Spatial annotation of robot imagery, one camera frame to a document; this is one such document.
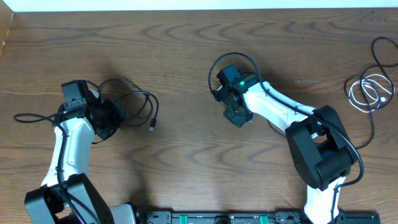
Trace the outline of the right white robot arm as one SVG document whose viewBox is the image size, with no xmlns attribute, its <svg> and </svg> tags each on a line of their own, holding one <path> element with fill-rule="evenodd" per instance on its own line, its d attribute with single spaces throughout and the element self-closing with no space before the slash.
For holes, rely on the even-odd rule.
<svg viewBox="0 0 398 224">
<path fill-rule="evenodd" d="M 226 105 L 224 116 L 231 123 L 240 128 L 258 114 L 282 131 L 295 169 L 307 184 L 304 214 L 309 222 L 336 222 L 340 188 L 348 185 L 352 165 L 363 163 L 337 112 L 328 105 L 316 109 L 298 103 L 234 65 L 216 77 L 220 87 L 211 93 Z"/>
</svg>

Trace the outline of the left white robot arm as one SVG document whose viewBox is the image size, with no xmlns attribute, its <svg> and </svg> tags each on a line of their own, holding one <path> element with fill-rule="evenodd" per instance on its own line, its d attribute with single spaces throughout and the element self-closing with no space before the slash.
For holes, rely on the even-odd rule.
<svg viewBox="0 0 398 224">
<path fill-rule="evenodd" d="M 135 223 L 131 204 L 110 207 L 88 177 L 95 137 L 110 138 L 124 119 L 123 109 L 103 99 L 98 86 L 74 80 L 62 84 L 65 103 L 47 118 L 56 136 L 49 171 L 40 188 L 26 194 L 33 223 Z"/>
</svg>

